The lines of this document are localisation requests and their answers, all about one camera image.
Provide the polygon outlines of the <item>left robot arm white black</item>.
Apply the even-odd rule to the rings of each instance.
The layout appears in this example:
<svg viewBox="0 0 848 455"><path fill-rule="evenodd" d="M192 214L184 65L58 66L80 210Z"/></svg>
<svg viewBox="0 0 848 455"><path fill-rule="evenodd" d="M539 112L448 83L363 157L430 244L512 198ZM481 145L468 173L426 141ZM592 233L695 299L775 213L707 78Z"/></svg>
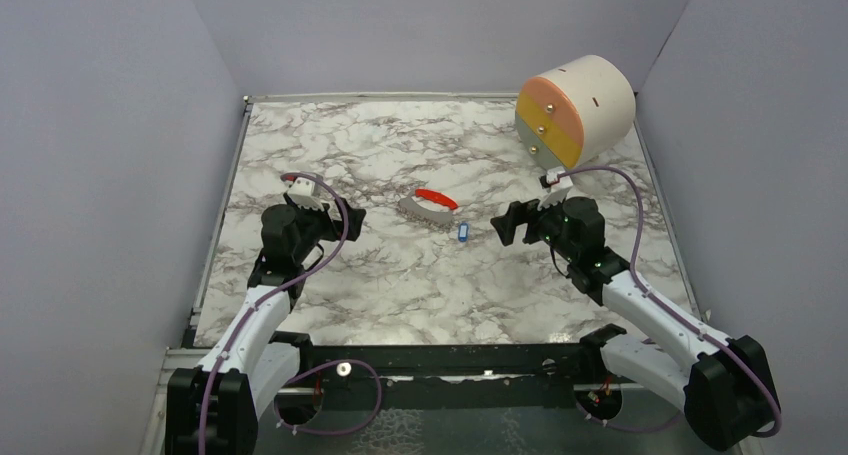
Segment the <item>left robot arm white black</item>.
<svg viewBox="0 0 848 455"><path fill-rule="evenodd" d="M179 368L167 384L164 451L167 454L250 454L258 424L285 382L313 376L305 334L277 338L314 265L306 258L323 242L356 240L363 209L337 201L339 218L315 196L287 196L261 215L262 248L248 278L241 308L222 338L193 368Z"/></svg>

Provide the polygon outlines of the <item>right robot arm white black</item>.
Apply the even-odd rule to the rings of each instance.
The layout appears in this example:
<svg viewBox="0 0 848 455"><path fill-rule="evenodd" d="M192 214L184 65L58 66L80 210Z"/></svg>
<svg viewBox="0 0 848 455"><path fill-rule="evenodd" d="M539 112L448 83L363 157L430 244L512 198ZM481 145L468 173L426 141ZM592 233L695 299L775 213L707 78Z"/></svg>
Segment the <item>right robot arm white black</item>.
<svg viewBox="0 0 848 455"><path fill-rule="evenodd" d="M492 218L500 242L545 244L567 263L566 276L581 293L637 327L650 344L610 327L585 337L579 373L600 382L614 374L634 381L677 408L707 446L725 451L782 427L782 411L763 347L752 337L732 338L671 304L632 263L605 241L597 203L575 197L549 204L511 203Z"/></svg>

